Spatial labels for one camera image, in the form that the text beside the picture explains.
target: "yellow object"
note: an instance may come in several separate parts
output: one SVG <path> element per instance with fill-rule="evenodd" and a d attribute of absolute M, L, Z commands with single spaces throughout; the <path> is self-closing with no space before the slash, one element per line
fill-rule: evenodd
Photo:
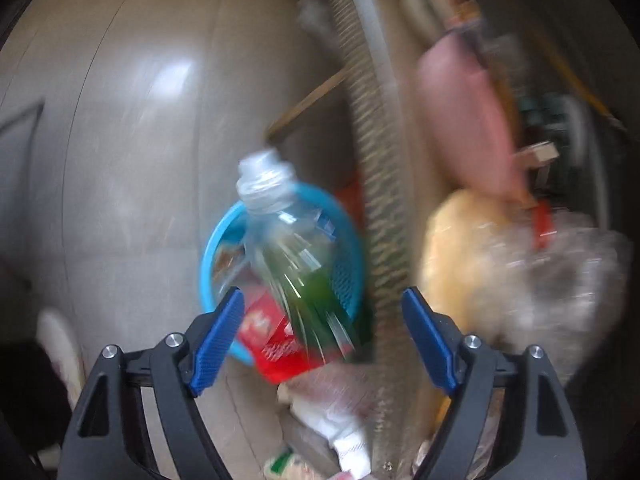
<path fill-rule="evenodd" d="M 462 333 L 479 333 L 489 343 L 498 327 L 475 312 L 470 300 L 487 279 L 479 250 L 508 224 L 503 202 L 469 189 L 454 192 L 431 216 L 417 277 L 434 311 L 451 317 Z"/>
<path fill-rule="evenodd" d="M 445 397 L 442 399 L 442 404 L 440 405 L 440 409 L 438 410 L 438 414 L 436 415 L 435 427 L 439 428 L 442 425 L 442 421 L 444 417 L 447 415 L 449 411 L 449 406 L 451 405 L 451 399 L 449 397 Z"/>
<path fill-rule="evenodd" d="M 480 7 L 475 0 L 466 0 L 456 9 L 461 22 L 469 22 L 481 17 Z"/>

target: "wooden stick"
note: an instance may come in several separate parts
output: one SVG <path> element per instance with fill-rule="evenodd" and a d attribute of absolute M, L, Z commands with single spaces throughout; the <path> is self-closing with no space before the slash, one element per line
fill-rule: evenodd
<path fill-rule="evenodd" d="M 296 104 L 293 108 L 287 110 L 276 121 L 271 123 L 267 128 L 266 139 L 269 144 L 274 144 L 278 139 L 278 133 L 291 121 L 299 117 L 305 110 L 317 103 L 322 97 L 327 95 L 331 90 L 340 86 L 346 78 L 346 70 L 343 68 L 340 72 L 335 73 L 318 88 L 315 88 L 308 96 Z"/>

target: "pink bag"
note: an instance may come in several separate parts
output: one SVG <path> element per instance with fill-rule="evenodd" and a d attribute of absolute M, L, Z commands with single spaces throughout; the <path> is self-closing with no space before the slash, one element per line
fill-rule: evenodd
<path fill-rule="evenodd" d="M 458 33 L 447 34 L 420 59 L 418 95 L 440 155 L 459 184 L 503 200 L 526 200 L 490 74 Z"/>

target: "plastic bottle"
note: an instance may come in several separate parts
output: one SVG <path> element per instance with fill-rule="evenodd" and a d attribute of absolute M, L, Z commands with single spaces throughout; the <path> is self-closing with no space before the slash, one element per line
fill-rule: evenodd
<path fill-rule="evenodd" d="M 332 290 L 334 237 L 321 228 L 321 211 L 297 200 L 292 165 L 275 150 L 239 165 L 238 195 L 249 213 L 244 238 L 254 272 L 284 309 L 310 355 L 328 362 L 350 352 L 357 336 Z"/>

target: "blue gripper pad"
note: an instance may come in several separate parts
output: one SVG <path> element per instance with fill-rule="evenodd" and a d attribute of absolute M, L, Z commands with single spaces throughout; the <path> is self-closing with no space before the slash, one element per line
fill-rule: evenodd
<path fill-rule="evenodd" d="M 408 288 L 402 295 L 402 317 L 414 340 L 420 357 L 433 384 L 451 396 L 458 387 L 455 376 L 455 347 L 446 341 L 440 329 L 458 331 L 451 318 L 436 314 L 416 288 Z"/>
<path fill-rule="evenodd" d="M 227 293 L 213 314 L 215 319 L 211 328 L 193 355 L 193 376 L 189 388 L 194 397 L 214 383 L 226 352 L 236 337 L 244 316 L 242 292 L 235 288 Z"/>

